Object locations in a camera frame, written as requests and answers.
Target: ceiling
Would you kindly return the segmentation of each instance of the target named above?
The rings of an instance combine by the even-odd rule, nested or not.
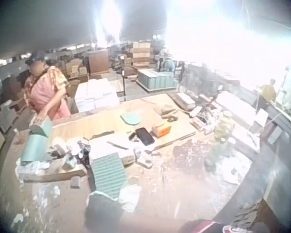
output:
[[[154,30],[165,27],[166,9],[172,0],[114,1],[123,16],[121,37],[134,40],[151,38]],[[291,24],[291,5],[281,3],[284,0],[276,4],[255,1],[257,4],[251,3],[255,13]],[[225,9],[231,9],[239,6],[240,0],[221,2]],[[89,41],[95,31],[94,15],[101,6],[102,0],[1,0],[0,59]]]

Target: bottle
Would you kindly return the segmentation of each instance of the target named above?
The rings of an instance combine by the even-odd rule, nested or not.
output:
[[[230,111],[224,111],[217,122],[216,127],[214,128],[214,137],[220,139],[222,137],[227,138],[232,134],[232,131],[235,126],[235,122],[232,118],[232,113]]]
[[[225,138],[221,138],[220,142],[215,142],[212,146],[209,154],[205,159],[205,168],[207,171],[214,172],[217,167],[217,162],[219,161],[220,155],[224,155],[226,147]]]
[[[226,150],[225,150],[225,153],[224,153],[225,157],[229,158],[229,157],[233,156],[233,149],[235,147],[235,144],[236,144],[235,138],[230,137],[227,140]]]

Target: blue cloth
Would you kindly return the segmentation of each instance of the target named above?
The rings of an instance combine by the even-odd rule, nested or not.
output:
[[[166,59],[162,65],[163,71],[166,72],[174,72],[175,71],[175,63],[172,60]]]

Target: plaid shirt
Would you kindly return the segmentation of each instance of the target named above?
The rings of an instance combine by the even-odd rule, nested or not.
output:
[[[66,77],[63,75],[63,73],[56,67],[50,67],[48,69],[48,72],[41,77],[41,79],[50,79],[52,88],[54,92],[57,92],[62,87],[67,87],[69,85]],[[27,104],[27,106],[34,109],[33,104],[30,101],[30,94],[31,89],[34,84],[35,77],[32,75],[28,77],[28,79],[25,82],[24,86],[24,99]]]

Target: mobile phone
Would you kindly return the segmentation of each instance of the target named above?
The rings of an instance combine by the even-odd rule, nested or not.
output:
[[[145,128],[142,127],[136,129],[135,132],[145,146],[151,145],[155,142],[152,135]]]

